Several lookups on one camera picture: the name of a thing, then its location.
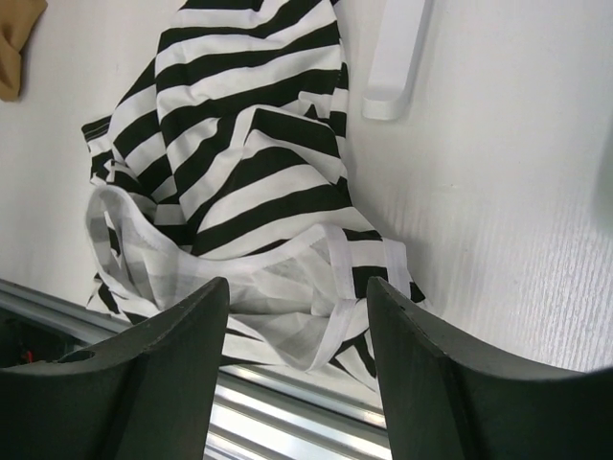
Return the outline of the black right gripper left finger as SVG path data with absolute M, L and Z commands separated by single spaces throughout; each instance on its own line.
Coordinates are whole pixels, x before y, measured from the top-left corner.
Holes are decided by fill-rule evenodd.
M 215 278 L 105 341 L 2 369 L 2 458 L 203 458 L 228 315 Z

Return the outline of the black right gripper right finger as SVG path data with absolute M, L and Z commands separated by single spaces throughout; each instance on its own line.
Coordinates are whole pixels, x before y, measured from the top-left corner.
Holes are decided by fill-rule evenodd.
M 556 368 L 456 328 L 380 278 L 367 291 L 396 459 L 608 459 L 612 372 Z

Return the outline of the black white striped tank top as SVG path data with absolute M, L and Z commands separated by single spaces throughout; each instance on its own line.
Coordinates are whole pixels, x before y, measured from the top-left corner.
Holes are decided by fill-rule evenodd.
M 114 111 L 82 129 L 91 311 L 137 324 L 217 277 L 226 365 L 377 389 L 379 277 L 419 305 L 405 247 L 353 206 L 333 1 L 189 1 Z

